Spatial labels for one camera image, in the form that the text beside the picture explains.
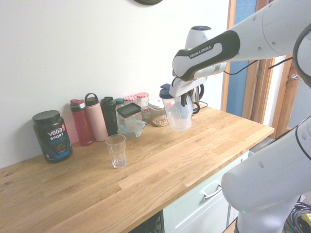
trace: blue wall panel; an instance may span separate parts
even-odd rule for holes
[[[234,24],[238,24],[255,12],[256,0],[237,0]],[[231,62],[230,73],[235,73],[248,65],[248,61]],[[242,116],[247,69],[230,75],[227,112]]]

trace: kettle handle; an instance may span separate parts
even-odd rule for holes
[[[193,102],[193,104],[195,104],[197,106],[197,109],[195,111],[193,111],[192,114],[197,114],[200,111],[200,105],[197,102]]]
[[[202,96],[203,96],[203,94],[204,94],[204,85],[201,84],[201,85],[200,85],[200,88],[201,88],[201,90],[200,90],[200,94],[199,94],[199,100],[202,98]]]

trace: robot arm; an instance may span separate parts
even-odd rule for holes
[[[186,46],[174,57],[173,73],[179,79],[174,81],[170,94],[180,96],[205,82],[206,76],[222,72],[225,68],[222,62],[267,59],[292,53],[299,39],[303,41],[296,46],[296,51],[301,59],[294,56],[294,62],[300,76],[311,86],[308,58],[311,36],[300,38],[311,23],[310,9],[310,0],[275,0],[211,40],[194,48]]]
[[[173,60],[174,97],[221,72],[223,62],[293,53],[298,74],[311,87],[311,1],[275,0],[223,34]],[[236,232],[281,233],[298,196],[311,190],[311,118],[228,171],[224,197],[239,210]]]

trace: white cabinet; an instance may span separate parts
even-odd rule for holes
[[[222,176],[248,157],[248,152],[163,209],[165,233],[222,233],[229,204],[221,191]],[[229,223],[237,211],[231,208]]]
[[[196,219],[179,233],[222,233],[226,229],[228,202],[222,193]]]

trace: pink water bottle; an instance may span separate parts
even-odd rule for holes
[[[106,138],[108,138],[108,133],[97,96],[94,93],[88,93],[84,100],[86,102],[87,115],[96,141],[105,141]]]

